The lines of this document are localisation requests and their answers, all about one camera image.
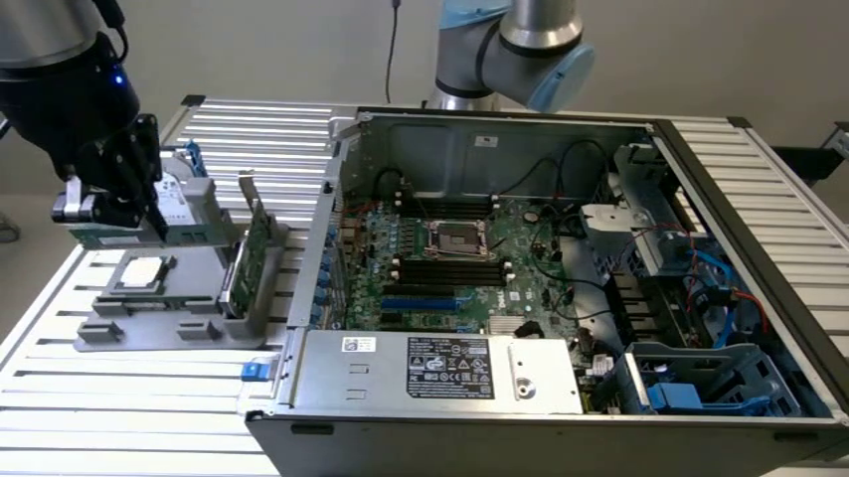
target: motherboard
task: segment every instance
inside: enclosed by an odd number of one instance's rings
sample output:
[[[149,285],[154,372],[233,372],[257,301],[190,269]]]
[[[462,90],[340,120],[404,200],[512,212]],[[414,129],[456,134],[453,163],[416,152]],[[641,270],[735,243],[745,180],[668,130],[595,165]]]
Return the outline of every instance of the motherboard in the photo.
[[[513,335],[533,322],[526,331],[541,337],[575,336],[568,275],[544,212],[528,201],[349,209],[342,326]]]

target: white wall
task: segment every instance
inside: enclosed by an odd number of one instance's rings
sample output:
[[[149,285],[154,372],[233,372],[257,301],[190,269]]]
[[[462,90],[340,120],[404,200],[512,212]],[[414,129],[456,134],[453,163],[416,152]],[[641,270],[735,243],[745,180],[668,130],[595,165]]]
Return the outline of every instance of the white wall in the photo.
[[[130,77],[163,120],[186,93],[384,101],[390,0],[121,3]],[[396,102],[430,93],[440,8],[404,0]],[[580,11],[599,63],[573,109],[744,115],[767,139],[800,144],[849,120],[846,0],[595,0]],[[0,194],[59,186],[47,157],[7,138]]]

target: metal slats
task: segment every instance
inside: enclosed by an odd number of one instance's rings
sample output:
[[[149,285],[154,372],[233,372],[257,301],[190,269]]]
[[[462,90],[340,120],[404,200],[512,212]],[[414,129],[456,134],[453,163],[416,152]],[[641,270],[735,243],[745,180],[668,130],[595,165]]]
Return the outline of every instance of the metal slats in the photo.
[[[253,169],[266,208],[292,227],[269,350],[78,353],[78,327],[122,256],[87,253],[0,371],[0,473],[278,475],[238,414],[270,384],[239,375],[284,343],[334,116],[330,107],[209,100],[175,136],[201,144],[234,220],[250,217],[237,175]]]
[[[744,130],[713,122],[675,123],[796,293],[849,358],[849,250]]]

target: blue pcie slot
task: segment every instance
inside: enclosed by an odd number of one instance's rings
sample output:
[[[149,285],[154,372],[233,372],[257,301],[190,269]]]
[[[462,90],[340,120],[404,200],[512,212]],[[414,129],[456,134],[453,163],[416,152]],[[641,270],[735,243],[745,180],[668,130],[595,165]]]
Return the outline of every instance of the blue pcie slot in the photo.
[[[462,301],[456,299],[384,298],[381,308],[385,310],[457,311]]]

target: power supply label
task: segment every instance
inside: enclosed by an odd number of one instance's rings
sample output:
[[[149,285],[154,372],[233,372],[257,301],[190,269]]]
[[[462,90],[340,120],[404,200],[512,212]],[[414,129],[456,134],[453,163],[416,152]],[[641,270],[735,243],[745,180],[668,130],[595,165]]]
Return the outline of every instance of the power supply label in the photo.
[[[490,342],[408,338],[408,393],[422,399],[496,399]]]

